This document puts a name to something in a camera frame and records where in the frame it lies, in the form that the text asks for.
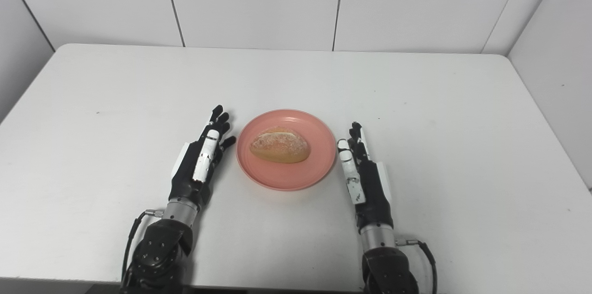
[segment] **white table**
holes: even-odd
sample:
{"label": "white table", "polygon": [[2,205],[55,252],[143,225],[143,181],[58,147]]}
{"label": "white table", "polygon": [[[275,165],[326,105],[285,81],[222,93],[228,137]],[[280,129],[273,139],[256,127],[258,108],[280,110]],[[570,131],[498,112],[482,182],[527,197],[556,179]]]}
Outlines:
{"label": "white table", "polygon": [[[118,282],[132,220],[165,206],[181,146],[218,103],[234,134],[278,108],[336,138],[360,121],[396,232],[429,243],[441,293],[592,288],[592,198],[506,58],[78,44],[0,125],[0,277]],[[234,150],[216,172],[188,282],[361,288],[339,166],[294,192],[251,182]],[[403,250],[428,292],[429,265]]]}

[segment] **cable connector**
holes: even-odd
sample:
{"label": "cable connector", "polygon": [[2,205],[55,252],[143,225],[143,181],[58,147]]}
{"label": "cable connector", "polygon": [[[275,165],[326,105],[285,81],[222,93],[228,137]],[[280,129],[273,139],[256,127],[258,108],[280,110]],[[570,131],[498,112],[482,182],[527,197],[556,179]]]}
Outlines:
{"label": "cable connector", "polygon": [[417,239],[396,239],[395,245],[397,247],[405,247],[406,245],[419,245],[419,240],[417,240]]}
{"label": "cable connector", "polygon": [[162,216],[165,215],[165,212],[163,210],[148,209],[145,210],[144,213],[146,213],[146,215],[156,216],[157,218],[162,218]]}

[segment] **silver cylindrical wrist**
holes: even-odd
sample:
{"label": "silver cylindrical wrist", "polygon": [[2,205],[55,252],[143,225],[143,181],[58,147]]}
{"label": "silver cylindrical wrist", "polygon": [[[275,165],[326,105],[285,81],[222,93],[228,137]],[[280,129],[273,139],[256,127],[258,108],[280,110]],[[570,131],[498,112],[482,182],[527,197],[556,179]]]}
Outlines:
{"label": "silver cylindrical wrist", "polygon": [[166,205],[162,218],[176,220],[192,227],[198,212],[197,206],[188,199],[173,198]]}
{"label": "silver cylindrical wrist", "polygon": [[393,227],[387,224],[367,225],[360,231],[364,252],[380,247],[396,247]]}

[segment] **wall seam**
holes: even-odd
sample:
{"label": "wall seam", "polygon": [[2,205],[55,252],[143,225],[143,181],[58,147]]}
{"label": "wall seam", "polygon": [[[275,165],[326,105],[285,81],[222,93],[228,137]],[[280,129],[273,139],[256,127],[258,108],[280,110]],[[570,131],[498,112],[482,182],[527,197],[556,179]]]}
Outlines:
{"label": "wall seam", "polygon": [[499,16],[497,16],[497,20],[495,21],[495,24],[493,24],[493,27],[491,28],[491,31],[489,32],[489,35],[487,36],[487,39],[485,40],[485,43],[483,43],[483,47],[481,48],[481,54],[483,54],[483,50],[485,50],[485,47],[487,46],[487,43],[489,42],[489,39],[490,39],[491,35],[493,34],[493,31],[495,30],[495,27],[497,26],[497,23],[501,19],[501,16],[504,14],[504,11],[506,9],[506,6],[508,6],[508,2],[509,1],[510,0],[506,0],[506,3],[504,4],[504,7],[501,8],[501,12],[499,13]]}
{"label": "wall seam", "polygon": [[543,2],[543,0],[539,0],[539,2],[537,3],[536,7],[532,9],[532,12],[530,13],[530,16],[528,16],[526,22],[524,22],[524,25],[522,26],[522,29],[520,29],[520,32],[518,33],[518,35],[516,35],[516,39],[514,39],[514,42],[512,43],[512,45],[510,45],[510,49],[508,49],[508,52],[506,53],[506,56],[508,56],[510,54],[510,52],[512,51],[512,49],[514,49],[514,46],[518,42],[518,39],[520,39],[522,33],[524,33],[524,30],[526,29],[526,26],[528,26],[528,24],[530,23],[530,20],[535,15],[535,12],[537,12],[537,10],[539,9],[539,6],[541,6],[541,3],[542,2]]}
{"label": "wall seam", "polygon": [[177,23],[177,29],[179,30],[179,36],[181,38],[181,44],[185,47],[185,39],[183,37],[183,31],[181,30],[181,24],[179,22],[179,16],[177,14],[177,8],[175,6],[175,0],[171,0],[171,6],[173,7],[173,14],[175,14],[175,22]]}
{"label": "wall seam", "polygon": [[335,29],[333,30],[333,45],[331,51],[335,51],[335,38],[337,37],[337,21],[339,20],[339,7],[341,6],[341,0],[337,0],[337,13],[335,15]]}
{"label": "wall seam", "polygon": [[51,48],[51,51],[55,52],[56,51],[55,48],[53,48],[53,45],[51,44],[51,41],[49,41],[49,37],[47,37],[47,34],[45,33],[45,31],[43,31],[43,28],[41,27],[41,25],[39,24],[39,21],[35,17],[35,14],[33,14],[33,12],[31,11],[31,8],[29,7],[29,4],[27,4],[27,1],[25,1],[25,0],[21,0],[21,1],[23,2],[23,5],[25,6],[25,8],[27,8],[27,11],[29,12],[29,15],[31,16],[31,18],[33,19],[33,21],[35,22],[35,24],[37,25],[37,28],[39,29],[39,31],[43,35],[45,41],[47,41],[47,44],[49,45],[49,48]]}

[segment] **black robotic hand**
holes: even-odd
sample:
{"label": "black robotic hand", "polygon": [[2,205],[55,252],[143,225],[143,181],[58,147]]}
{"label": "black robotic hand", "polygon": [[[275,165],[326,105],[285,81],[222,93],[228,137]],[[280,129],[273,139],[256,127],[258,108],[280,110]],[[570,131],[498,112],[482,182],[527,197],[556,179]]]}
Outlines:
{"label": "black robotic hand", "polygon": [[[222,160],[224,150],[236,141],[234,136],[223,139],[230,129],[229,118],[221,105],[214,108],[199,139],[185,144],[176,161],[165,211],[146,210],[135,220],[125,248],[121,294],[182,292],[185,261],[194,243],[191,227],[198,212],[210,200],[214,169]],[[146,228],[127,267],[131,240],[146,214],[162,219]]]}
{"label": "black robotic hand", "polygon": [[384,167],[370,159],[364,130],[358,122],[351,124],[349,134],[348,140],[338,141],[338,152],[364,248],[364,293],[418,294],[409,261],[395,243]]}
{"label": "black robotic hand", "polygon": [[186,144],[186,152],[181,151],[179,156],[183,158],[172,178],[169,200],[186,198],[198,207],[198,211],[207,205],[214,168],[220,163],[224,150],[236,142],[234,136],[220,142],[230,129],[229,118],[230,115],[219,104],[212,111],[210,121],[199,139]]}

